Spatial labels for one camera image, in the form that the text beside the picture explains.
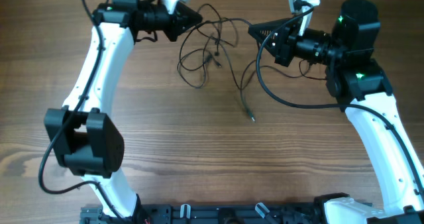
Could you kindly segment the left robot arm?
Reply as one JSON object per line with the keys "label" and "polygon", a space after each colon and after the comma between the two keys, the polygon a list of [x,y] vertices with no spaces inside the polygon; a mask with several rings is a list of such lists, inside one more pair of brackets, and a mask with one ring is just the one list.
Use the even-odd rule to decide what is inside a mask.
{"label": "left robot arm", "polygon": [[44,118],[47,153],[91,186],[103,222],[150,222],[121,169],[125,144],[111,120],[113,96],[140,31],[151,41],[163,32],[173,42],[201,22],[188,1],[106,0],[89,11],[91,43],[77,82],[62,107],[49,109]]}

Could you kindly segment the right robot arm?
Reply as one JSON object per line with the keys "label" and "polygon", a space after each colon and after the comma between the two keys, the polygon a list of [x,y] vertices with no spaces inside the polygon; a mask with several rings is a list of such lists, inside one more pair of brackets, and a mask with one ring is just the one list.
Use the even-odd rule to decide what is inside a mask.
{"label": "right robot arm", "polygon": [[422,223],[423,166],[399,118],[392,86],[373,59],[378,10],[346,0],[330,34],[307,27],[315,4],[293,0],[292,17],[250,25],[248,33],[275,62],[293,58],[325,66],[335,107],[359,134],[378,179],[384,206],[376,209],[339,193],[315,198],[320,223]]}

